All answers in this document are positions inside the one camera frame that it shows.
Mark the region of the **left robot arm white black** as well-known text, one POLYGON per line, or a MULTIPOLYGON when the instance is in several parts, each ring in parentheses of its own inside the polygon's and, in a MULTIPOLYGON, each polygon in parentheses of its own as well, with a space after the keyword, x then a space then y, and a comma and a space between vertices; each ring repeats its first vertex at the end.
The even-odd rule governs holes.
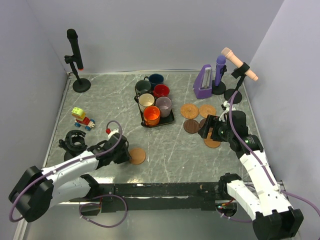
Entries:
POLYGON ((105 190, 90 172, 108 166, 122 164, 130 159, 127 138, 118 132, 109 139, 89 147, 80 155, 52 167, 29 167, 8 196, 12 207, 10 222, 22 219, 33 222, 47 210, 73 199, 93 201, 105 190))

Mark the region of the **light wood coaster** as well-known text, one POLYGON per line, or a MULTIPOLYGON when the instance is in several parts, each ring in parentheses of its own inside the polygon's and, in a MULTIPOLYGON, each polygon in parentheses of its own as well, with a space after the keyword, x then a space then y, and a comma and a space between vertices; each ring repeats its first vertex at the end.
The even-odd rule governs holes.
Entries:
POLYGON ((218 148, 221 145, 221 142, 212 140, 211 138, 206 138, 203 140, 204 144, 209 148, 218 148))
POLYGON ((146 152, 140 148, 136 147, 129 151, 130 154, 130 163, 133 165, 140 165, 142 164, 146 159, 146 152))

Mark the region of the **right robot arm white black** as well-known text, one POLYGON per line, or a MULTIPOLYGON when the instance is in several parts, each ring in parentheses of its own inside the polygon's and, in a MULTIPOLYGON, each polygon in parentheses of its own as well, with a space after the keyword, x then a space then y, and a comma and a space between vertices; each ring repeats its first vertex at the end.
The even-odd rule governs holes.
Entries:
POLYGON ((223 199, 232 197, 240 204, 252 220, 256 237, 259 240, 295 237, 304 216, 282 194, 259 138, 249 134, 246 114, 232 110, 224 114, 224 120, 208 115, 198 134, 203 139, 229 143, 249 174, 255 193, 235 173, 220 177, 218 193, 223 199))

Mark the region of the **woven rattan coaster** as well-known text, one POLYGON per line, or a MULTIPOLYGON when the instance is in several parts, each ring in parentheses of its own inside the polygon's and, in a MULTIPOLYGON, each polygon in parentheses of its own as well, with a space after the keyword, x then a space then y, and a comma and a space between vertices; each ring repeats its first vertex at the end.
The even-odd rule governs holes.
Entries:
POLYGON ((203 104, 199 107, 199 114, 203 118, 207 118, 208 115, 215 116, 216 115, 216 108, 210 104, 203 104))
POLYGON ((180 113, 186 119, 195 119, 199 115, 199 109, 195 104, 186 103, 181 106, 180 113))

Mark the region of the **dark wood coaster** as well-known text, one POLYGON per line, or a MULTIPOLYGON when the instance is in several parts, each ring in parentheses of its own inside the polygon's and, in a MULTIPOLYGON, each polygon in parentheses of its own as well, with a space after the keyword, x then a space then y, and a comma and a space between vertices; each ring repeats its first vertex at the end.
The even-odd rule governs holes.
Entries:
POLYGON ((183 123, 184 130, 189 134, 195 134, 200 130, 200 124, 197 120, 188 119, 183 123))
POLYGON ((200 121, 200 123, 199 123, 200 128, 202 128, 202 127, 205 125, 206 120, 207 120, 206 118, 203 118, 203 119, 200 121))

